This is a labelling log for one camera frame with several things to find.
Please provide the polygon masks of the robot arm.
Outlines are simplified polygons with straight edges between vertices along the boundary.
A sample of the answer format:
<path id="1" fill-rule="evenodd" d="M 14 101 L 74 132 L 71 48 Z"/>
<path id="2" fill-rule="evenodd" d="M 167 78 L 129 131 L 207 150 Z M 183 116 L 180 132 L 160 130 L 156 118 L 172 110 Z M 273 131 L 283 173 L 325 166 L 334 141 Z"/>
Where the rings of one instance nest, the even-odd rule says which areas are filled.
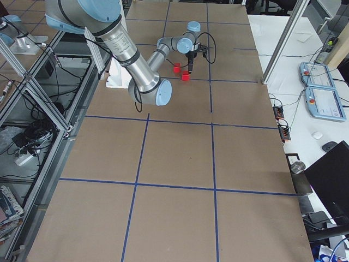
<path id="1" fill-rule="evenodd" d="M 159 39 L 157 49 L 145 60 L 122 25 L 119 1 L 46 1 L 45 10 L 50 27 L 74 34 L 88 29 L 100 38 L 131 75 L 128 92 L 141 104 L 164 106 L 170 101 L 171 83 L 160 77 L 158 69 L 171 51 L 187 54 L 197 47 L 201 31 L 199 22 L 190 21 L 182 36 Z"/>

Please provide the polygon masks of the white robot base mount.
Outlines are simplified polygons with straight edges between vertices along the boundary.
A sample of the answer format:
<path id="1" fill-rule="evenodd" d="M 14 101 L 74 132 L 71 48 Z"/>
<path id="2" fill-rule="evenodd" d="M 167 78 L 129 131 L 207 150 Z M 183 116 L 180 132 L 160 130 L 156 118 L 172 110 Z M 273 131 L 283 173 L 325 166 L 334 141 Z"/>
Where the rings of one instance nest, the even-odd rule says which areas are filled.
<path id="1" fill-rule="evenodd" d="M 115 58 L 111 59 L 108 73 L 109 76 L 106 81 L 107 88 L 128 89 L 131 76 L 128 73 L 128 71 L 125 68 L 123 68 Z"/>

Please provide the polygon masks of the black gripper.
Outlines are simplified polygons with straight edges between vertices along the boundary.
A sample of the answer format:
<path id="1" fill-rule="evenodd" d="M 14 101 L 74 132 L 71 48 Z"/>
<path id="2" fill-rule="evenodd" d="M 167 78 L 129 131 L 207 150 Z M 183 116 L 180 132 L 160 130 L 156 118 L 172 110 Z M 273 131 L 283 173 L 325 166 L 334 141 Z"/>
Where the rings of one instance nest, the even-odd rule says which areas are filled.
<path id="1" fill-rule="evenodd" d="M 186 53 L 186 57 L 188 59 L 188 73 L 191 74 L 193 71 L 194 59 L 197 57 L 197 52 L 189 51 L 188 53 Z"/>

